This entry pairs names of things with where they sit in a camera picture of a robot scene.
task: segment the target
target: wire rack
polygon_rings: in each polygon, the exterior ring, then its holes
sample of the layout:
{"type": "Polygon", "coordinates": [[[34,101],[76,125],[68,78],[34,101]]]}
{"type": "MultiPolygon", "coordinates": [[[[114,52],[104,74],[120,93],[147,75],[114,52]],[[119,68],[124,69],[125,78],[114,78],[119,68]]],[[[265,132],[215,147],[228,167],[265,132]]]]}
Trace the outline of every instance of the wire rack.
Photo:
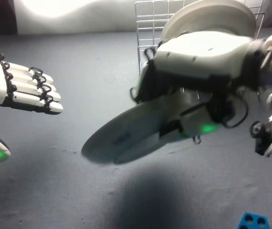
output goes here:
{"type": "MultiPolygon", "coordinates": [[[[251,5],[253,1],[239,0],[245,4],[255,15],[257,21],[256,38],[259,37],[264,21],[265,13],[261,12],[263,0],[260,5],[251,5]]],[[[181,8],[195,2],[195,0],[149,0],[135,3],[138,64],[139,73],[145,62],[143,52],[147,47],[158,48],[161,39],[161,31],[166,22],[181,8]]]]}

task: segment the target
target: white robotic hand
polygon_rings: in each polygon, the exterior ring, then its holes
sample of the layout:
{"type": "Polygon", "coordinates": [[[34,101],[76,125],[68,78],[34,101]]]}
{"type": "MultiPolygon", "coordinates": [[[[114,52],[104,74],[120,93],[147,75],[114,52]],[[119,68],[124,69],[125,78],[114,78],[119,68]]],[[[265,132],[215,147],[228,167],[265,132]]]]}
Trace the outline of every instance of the white robotic hand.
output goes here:
{"type": "MultiPolygon", "coordinates": [[[[63,111],[53,79],[42,70],[4,62],[0,54],[0,106],[51,115],[63,111]]],[[[9,148],[0,139],[0,162],[10,157],[9,148]]]]}

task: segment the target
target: white plate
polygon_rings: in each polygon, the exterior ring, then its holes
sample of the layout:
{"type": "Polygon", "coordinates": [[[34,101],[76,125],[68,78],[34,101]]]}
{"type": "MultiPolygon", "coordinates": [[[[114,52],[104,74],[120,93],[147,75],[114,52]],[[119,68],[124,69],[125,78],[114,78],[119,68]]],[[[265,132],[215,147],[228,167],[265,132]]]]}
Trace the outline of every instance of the white plate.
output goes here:
{"type": "Polygon", "coordinates": [[[200,0],[179,10],[166,23],[161,40],[195,31],[225,31],[254,37],[256,20],[251,10],[236,0],[200,0]]]}

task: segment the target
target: dish rack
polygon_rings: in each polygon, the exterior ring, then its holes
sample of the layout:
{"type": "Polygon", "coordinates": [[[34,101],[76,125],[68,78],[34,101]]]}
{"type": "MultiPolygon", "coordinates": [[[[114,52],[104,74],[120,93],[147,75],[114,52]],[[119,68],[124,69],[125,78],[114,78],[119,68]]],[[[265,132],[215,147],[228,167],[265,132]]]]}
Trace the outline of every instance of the dish rack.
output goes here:
{"type": "MultiPolygon", "coordinates": [[[[263,0],[260,5],[250,5],[249,0],[239,0],[253,12],[257,21],[256,38],[259,37],[265,13],[261,12],[263,0]]],[[[149,0],[135,3],[137,25],[137,52],[139,73],[146,61],[143,52],[148,47],[158,48],[161,40],[161,31],[166,22],[181,8],[195,2],[195,0],[149,0]]]]}

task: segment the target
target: metal wire basket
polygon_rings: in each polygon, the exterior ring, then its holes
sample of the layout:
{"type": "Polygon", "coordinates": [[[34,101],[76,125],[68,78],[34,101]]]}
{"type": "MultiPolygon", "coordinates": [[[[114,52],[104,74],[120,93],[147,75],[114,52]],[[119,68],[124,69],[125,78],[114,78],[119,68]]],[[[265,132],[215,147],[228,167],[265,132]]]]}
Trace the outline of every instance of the metal wire basket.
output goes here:
{"type": "MultiPolygon", "coordinates": [[[[261,12],[263,0],[260,5],[250,5],[251,1],[239,0],[249,7],[257,20],[256,38],[258,38],[264,21],[264,12],[261,12]]],[[[166,22],[178,10],[186,5],[195,2],[194,0],[150,0],[138,1],[135,3],[137,42],[138,42],[138,64],[139,73],[145,62],[143,52],[147,47],[158,48],[161,39],[161,31],[166,22]]]]}

